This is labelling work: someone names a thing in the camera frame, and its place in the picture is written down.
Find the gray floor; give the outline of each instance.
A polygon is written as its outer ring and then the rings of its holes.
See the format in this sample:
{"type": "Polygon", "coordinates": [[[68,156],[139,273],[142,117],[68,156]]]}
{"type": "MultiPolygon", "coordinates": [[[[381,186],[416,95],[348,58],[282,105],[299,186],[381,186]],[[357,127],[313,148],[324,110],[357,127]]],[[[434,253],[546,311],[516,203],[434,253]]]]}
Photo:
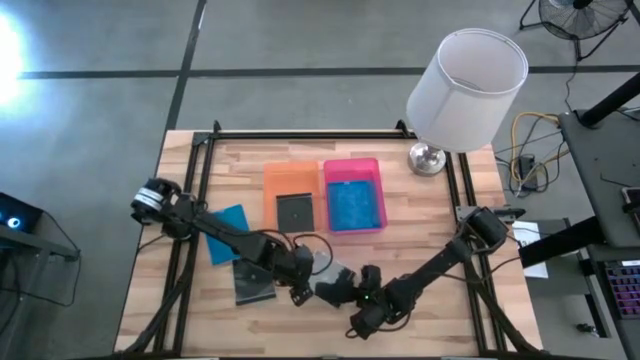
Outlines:
{"type": "MultiPolygon", "coordinates": [[[[176,70],[196,0],[0,0],[21,39],[25,71],[176,70]]],[[[425,66],[440,40],[464,27],[502,32],[533,66],[573,65],[570,43],[544,29],[517,31],[527,0],[209,0],[194,69],[425,66]]],[[[533,11],[531,21],[537,16],[533,11]]],[[[584,65],[640,63],[638,23],[630,19],[584,65]]],[[[584,44],[593,45],[593,40],[584,44]]],[[[573,107],[588,107],[632,74],[578,74],[573,107]]],[[[530,75],[493,144],[510,146],[522,111],[566,111],[569,74],[530,75]]],[[[178,129],[389,128],[404,118],[415,76],[190,79],[178,129]]],[[[156,166],[175,79],[24,80],[0,105],[0,191],[48,209],[84,256],[76,304],[38,304],[25,359],[111,351],[140,227],[132,194],[156,166]]],[[[530,119],[518,131],[523,139],[530,119]]],[[[536,133],[554,131],[539,126],[536,133]]],[[[559,136],[530,145],[543,156],[559,136]]],[[[508,157],[509,153],[500,154],[508,157]]],[[[530,219],[591,215],[575,166],[544,194],[508,201],[530,219]]],[[[72,276],[48,295],[66,299],[72,276]]],[[[545,348],[558,354],[620,358],[615,340],[572,332],[586,316],[581,299],[534,299],[545,348]],[[565,307],[574,312],[558,316],[565,307]]]]}

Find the white lamp shade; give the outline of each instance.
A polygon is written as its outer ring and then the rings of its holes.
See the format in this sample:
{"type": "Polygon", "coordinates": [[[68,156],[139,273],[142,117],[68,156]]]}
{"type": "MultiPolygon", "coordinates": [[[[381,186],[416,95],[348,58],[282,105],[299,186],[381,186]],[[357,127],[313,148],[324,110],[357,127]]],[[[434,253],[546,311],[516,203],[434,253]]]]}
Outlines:
{"type": "Polygon", "coordinates": [[[409,96],[407,117],[421,141],[467,152],[491,142],[527,78],[524,52],[483,29],[447,36],[409,96]]]}

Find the black fan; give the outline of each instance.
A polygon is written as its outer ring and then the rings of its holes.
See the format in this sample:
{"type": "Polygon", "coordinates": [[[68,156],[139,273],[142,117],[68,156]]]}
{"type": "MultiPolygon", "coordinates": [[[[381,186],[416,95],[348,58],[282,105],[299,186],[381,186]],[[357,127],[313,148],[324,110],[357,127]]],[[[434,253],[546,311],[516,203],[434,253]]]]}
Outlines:
{"type": "Polygon", "coordinates": [[[574,42],[576,61],[591,56],[613,31],[627,18],[627,0],[533,0],[520,18],[520,30],[532,26],[544,26],[553,35],[574,42]],[[540,22],[524,25],[524,17],[538,1],[540,22]],[[580,40],[607,32],[600,42],[586,55],[582,55],[580,40]]]}

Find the orange plastic container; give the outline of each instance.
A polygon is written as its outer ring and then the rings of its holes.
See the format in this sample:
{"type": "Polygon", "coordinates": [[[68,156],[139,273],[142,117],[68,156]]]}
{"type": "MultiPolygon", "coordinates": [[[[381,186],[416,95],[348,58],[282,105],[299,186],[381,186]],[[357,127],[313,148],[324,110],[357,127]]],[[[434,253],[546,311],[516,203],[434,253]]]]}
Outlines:
{"type": "Polygon", "coordinates": [[[311,194],[315,231],[325,228],[324,192],[316,161],[264,164],[264,227],[278,228],[276,197],[311,194]]]}

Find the lamp base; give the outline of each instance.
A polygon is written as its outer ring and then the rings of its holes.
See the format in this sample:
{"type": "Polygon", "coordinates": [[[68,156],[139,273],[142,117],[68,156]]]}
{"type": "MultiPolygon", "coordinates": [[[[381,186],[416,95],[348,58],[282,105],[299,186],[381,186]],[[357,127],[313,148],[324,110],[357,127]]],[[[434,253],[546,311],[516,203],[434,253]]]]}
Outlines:
{"type": "Polygon", "coordinates": [[[420,176],[434,176],[439,173],[446,163],[444,151],[417,143],[409,150],[409,167],[420,176]]]}

